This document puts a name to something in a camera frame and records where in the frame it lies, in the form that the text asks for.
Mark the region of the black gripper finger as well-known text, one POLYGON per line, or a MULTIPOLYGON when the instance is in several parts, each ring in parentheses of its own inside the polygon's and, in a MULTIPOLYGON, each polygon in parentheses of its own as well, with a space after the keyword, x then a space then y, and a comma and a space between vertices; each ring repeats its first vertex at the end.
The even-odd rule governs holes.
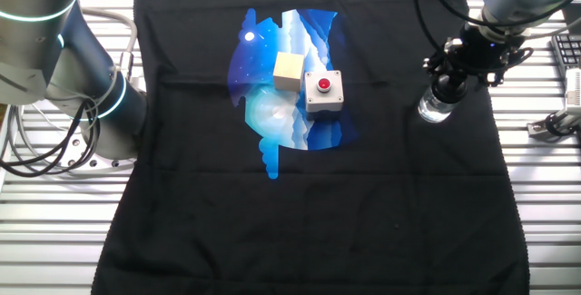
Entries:
POLYGON ((450 62, 448 54, 443 50, 436 51, 432 56, 424 59, 423 69, 429 76, 430 84, 444 84, 446 87, 456 87, 456 69, 450 62))
POLYGON ((485 87, 496 87, 504 83, 504 74, 508 64, 507 56, 500 56, 498 59, 488 58, 482 66, 480 84, 485 87))

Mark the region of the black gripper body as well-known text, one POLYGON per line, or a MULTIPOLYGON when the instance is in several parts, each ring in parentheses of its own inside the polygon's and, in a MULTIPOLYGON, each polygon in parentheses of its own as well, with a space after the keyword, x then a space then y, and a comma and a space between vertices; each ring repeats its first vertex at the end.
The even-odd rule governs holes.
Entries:
POLYGON ((464 25, 442 50, 451 66, 474 76, 504 74, 520 63, 520 36, 486 26, 464 25))

